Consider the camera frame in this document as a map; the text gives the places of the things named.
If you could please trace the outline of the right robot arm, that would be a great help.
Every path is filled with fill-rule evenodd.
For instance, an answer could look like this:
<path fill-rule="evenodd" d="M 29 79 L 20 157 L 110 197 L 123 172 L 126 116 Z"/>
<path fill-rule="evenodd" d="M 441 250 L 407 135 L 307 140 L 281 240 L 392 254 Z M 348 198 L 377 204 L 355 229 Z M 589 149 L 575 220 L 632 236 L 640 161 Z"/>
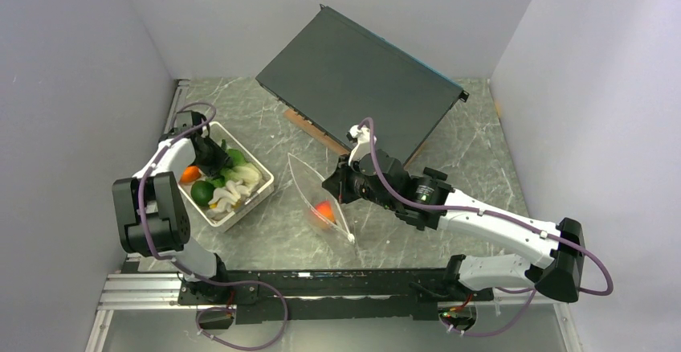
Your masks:
<path fill-rule="evenodd" d="M 582 225 L 571 218 L 559 223 L 530 219 L 482 203 L 456 190 L 447 176 L 425 168 L 409 174 L 396 158 L 377 153 L 379 168 L 364 156 L 351 162 L 340 156 L 322 187 L 339 203 L 364 199 L 392 211 L 423 231 L 479 235 L 508 250 L 505 256 L 450 258 L 442 279 L 444 293 L 461 300 L 490 288 L 535 289 L 555 301 L 573 303 L 581 293 L 585 256 Z"/>

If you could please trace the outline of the polka dot zip bag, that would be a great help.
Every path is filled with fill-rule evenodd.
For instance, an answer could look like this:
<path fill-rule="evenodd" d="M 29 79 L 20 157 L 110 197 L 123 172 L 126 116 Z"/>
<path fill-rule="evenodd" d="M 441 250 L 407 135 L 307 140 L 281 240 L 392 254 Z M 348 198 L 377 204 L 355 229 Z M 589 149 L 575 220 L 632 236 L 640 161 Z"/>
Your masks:
<path fill-rule="evenodd" d="M 357 244 L 356 237 L 345 218 L 340 204 L 322 188 L 324 177 L 293 153 L 287 154 L 287 164 L 293 183 L 303 203 L 303 212 L 312 230 L 329 246 L 352 247 Z M 336 224 L 323 230 L 312 221 L 312 208 L 323 201 L 329 201 L 336 218 Z"/>

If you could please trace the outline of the white mushrooms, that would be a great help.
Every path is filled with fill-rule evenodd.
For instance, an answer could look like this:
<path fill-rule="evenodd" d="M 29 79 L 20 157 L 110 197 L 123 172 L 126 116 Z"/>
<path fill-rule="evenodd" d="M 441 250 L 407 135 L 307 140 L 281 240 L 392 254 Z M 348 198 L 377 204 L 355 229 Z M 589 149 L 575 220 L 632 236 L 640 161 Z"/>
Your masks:
<path fill-rule="evenodd" d="M 227 181 L 224 187 L 214 189 L 213 196 L 208 202 L 207 216 L 215 220 L 221 219 L 244 203 L 254 189 L 255 184 Z"/>

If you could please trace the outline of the peach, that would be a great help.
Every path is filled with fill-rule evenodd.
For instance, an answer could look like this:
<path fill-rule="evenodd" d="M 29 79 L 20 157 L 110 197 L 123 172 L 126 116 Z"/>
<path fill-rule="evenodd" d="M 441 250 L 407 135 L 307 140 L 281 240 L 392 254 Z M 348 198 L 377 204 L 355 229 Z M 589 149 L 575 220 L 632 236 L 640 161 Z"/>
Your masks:
<path fill-rule="evenodd" d="M 329 201 L 323 201 L 316 204 L 312 208 L 312 215 L 314 224 L 323 230 L 327 230 L 336 224 L 332 204 Z"/>

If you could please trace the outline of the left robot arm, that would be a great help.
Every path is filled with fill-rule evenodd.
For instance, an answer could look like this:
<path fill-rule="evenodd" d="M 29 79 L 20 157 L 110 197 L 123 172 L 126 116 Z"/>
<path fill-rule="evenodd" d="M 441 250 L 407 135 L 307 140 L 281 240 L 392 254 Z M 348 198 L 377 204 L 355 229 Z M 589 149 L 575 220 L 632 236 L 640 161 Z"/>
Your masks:
<path fill-rule="evenodd" d="M 212 304 L 229 297 L 231 282 L 220 257 L 198 244 L 178 182 L 189 166 L 210 177 L 231 164 L 229 154 L 210 138 L 210 118 L 180 111 L 162 135 L 156 153 L 133 176 L 116 180 L 112 197 L 120 245 L 137 253 L 168 260 Z"/>

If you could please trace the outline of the orange tangerine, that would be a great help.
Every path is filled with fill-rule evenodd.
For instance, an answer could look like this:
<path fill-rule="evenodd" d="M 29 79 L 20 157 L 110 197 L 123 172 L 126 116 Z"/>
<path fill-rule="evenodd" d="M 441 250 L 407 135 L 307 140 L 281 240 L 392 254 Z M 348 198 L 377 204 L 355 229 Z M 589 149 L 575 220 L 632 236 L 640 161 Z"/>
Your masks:
<path fill-rule="evenodd" d="M 180 177 L 179 182 L 182 184 L 190 184 L 202 177 L 202 172 L 197 166 L 188 166 Z"/>

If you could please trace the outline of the green lettuce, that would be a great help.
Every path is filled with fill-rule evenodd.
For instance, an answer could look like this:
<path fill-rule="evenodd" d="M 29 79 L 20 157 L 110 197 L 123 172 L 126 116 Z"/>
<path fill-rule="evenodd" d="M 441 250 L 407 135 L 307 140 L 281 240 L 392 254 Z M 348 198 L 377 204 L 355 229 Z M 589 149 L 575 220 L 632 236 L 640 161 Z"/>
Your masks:
<path fill-rule="evenodd" d="M 216 177 L 209 180 L 209 183 L 214 187 L 225 187 L 228 181 L 241 182 L 244 186 L 258 186 L 263 180 L 263 174 L 246 159 L 244 153 L 229 147 L 225 140 L 221 141 L 220 146 L 230 156 L 232 164 L 221 169 Z"/>

